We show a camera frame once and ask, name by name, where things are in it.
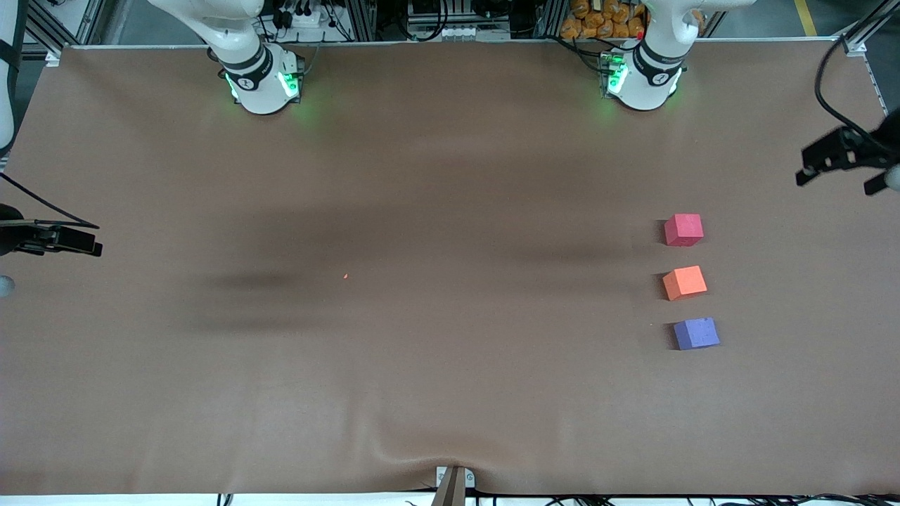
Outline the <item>orange foam block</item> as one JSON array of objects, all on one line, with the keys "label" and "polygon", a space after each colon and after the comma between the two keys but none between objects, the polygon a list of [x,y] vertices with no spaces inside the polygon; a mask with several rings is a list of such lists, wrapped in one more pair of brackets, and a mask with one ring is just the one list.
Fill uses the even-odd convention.
[{"label": "orange foam block", "polygon": [[669,301],[691,298],[708,291],[706,278],[700,266],[675,268],[662,276],[662,284]]}]

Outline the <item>red foam block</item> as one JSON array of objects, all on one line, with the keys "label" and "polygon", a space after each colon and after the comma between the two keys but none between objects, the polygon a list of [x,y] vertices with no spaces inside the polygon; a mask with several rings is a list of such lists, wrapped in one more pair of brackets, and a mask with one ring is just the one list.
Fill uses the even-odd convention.
[{"label": "red foam block", "polygon": [[664,243],[669,247],[691,247],[706,237],[699,214],[673,214],[663,224]]}]

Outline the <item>purple foam block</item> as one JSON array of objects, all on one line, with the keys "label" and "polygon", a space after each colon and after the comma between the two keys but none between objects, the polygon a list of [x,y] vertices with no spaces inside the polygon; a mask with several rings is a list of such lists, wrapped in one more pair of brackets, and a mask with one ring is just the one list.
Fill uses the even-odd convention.
[{"label": "purple foam block", "polygon": [[673,326],[678,350],[695,350],[720,345],[713,318],[689,319]]}]

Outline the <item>pile of orange objects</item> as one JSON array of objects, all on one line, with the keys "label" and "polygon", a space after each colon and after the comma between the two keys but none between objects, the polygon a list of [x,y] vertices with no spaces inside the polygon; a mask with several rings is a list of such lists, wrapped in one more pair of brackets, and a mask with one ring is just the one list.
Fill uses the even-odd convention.
[{"label": "pile of orange objects", "polygon": [[642,39],[649,10],[639,0],[568,0],[559,37],[563,39]]}]

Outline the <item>white power strip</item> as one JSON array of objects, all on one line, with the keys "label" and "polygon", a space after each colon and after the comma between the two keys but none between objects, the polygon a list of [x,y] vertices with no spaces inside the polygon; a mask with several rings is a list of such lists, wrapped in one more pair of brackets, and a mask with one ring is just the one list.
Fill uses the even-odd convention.
[{"label": "white power strip", "polygon": [[279,29],[309,29],[321,28],[323,22],[323,9],[320,4],[296,4],[296,6],[283,7],[274,16]]}]

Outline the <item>brown table cover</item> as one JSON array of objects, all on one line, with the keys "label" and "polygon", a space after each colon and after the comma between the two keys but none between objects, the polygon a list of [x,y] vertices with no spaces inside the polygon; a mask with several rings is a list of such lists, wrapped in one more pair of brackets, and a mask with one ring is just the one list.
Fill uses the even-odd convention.
[{"label": "brown table cover", "polygon": [[[0,494],[900,493],[900,195],[797,187],[826,41],[624,109],[554,43],[324,47],[257,117],[199,48],[70,49],[8,163],[103,256],[0,273]],[[673,214],[706,237],[664,243]],[[708,291],[669,301],[700,266]],[[720,345],[678,350],[713,318]]]}]

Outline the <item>grey electronics box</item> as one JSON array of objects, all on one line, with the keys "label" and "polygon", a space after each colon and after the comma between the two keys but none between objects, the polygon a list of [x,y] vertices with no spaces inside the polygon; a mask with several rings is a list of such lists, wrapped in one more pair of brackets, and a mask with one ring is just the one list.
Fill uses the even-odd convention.
[{"label": "grey electronics box", "polygon": [[414,41],[505,41],[513,0],[399,0],[399,21]]}]

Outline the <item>aluminium frame profile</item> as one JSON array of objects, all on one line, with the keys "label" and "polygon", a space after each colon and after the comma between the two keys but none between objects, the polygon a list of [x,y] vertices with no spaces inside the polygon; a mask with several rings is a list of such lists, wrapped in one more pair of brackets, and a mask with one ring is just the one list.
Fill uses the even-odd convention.
[{"label": "aluminium frame profile", "polygon": [[25,45],[55,56],[62,49],[96,43],[116,0],[28,0]]}]

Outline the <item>metal table clamp bracket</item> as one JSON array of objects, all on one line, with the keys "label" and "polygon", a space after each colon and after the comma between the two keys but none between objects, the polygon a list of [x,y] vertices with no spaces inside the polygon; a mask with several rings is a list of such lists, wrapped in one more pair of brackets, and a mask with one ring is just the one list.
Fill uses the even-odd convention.
[{"label": "metal table clamp bracket", "polygon": [[475,472],[469,468],[438,467],[431,506],[467,506],[468,492],[475,487]]}]

